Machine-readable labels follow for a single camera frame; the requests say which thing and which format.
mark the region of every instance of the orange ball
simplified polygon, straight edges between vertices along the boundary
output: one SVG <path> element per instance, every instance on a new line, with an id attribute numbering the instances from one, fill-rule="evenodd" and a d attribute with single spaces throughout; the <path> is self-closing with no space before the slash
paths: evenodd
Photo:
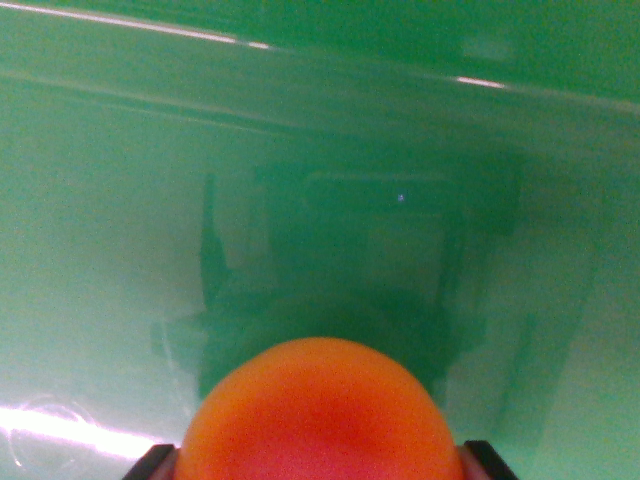
<path id="1" fill-rule="evenodd" d="M 175 480 L 462 480 L 422 385 L 358 343 L 308 338 L 242 365 L 205 399 Z"/>

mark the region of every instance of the white highlight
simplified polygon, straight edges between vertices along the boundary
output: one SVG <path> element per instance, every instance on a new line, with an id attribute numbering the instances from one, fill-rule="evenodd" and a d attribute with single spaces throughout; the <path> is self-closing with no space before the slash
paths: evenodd
<path id="1" fill-rule="evenodd" d="M 103 23 L 107 25 L 117 25 L 119 27 L 136 28 L 138 30 L 148 30 L 151 32 L 168 33 L 171 35 L 179 35 L 181 37 L 198 38 L 200 40 L 209 40 L 211 42 L 237 43 L 237 40 L 224 35 L 215 35 L 211 33 L 198 32 L 196 30 L 186 30 L 183 28 L 168 27 L 153 23 L 136 22 L 133 20 L 123 20 L 113 17 L 104 17 L 101 15 L 91 15 L 86 13 L 68 12 L 65 10 L 57 10 L 53 8 L 32 7 L 29 5 L 21 5 L 19 3 L 0 2 L 0 8 L 10 10 L 20 10 L 22 12 L 40 13 L 51 15 L 54 17 L 73 18 L 75 20 L 84 20 L 88 22 Z"/>
<path id="2" fill-rule="evenodd" d="M 456 81 L 460 83 L 469 83 L 471 85 L 480 85 L 481 87 L 489 88 L 505 88 L 504 83 L 490 82 L 488 80 L 480 80 L 478 78 L 458 77 Z"/>
<path id="3" fill-rule="evenodd" d="M 82 420 L 69 420 L 37 411 L 0 407 L 0 428 L 63 440 L 94 448 L 106 455 L 138 459 L 155 443 L 151 438 L 100 428 Z"/>
<path id="4" fill-rule="evenodd" d="M 261 42 L 249 42 L 249 43 L 247 43 L 247 45 L 249 45 L 250 47 L 253 47 L 253 48 L 261 48 L 263 50 L 267 50 L 269 48 L 269 45 L 267 45 L 266 43 L 261 43 Z"/>

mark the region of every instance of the orange dome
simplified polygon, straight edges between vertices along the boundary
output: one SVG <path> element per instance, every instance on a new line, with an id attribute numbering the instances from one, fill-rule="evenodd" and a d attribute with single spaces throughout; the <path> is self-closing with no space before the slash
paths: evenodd
<path id="1" fill-rule="evenodd" d="M 462 480 L 447 425 L 422 385 L 363 345 L 277 345 L 209 394 L 175 480 Z"/>

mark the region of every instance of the green surface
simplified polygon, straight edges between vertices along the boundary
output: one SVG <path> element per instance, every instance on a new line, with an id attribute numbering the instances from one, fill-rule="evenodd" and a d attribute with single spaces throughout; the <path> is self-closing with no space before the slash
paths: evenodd
<path id="1" fill-rule="evenodd" d="M 74 5 L 240 41 L 0 8 L 5 430 L 39 411 L 179 443 L 237 364 L 336 335 L 523 479 L 636 478 L 631 7 L 236 3 L 223 26 L 217 4 Z M 0 439 L 3 478 L 133 462 L 26 430 Z"/>

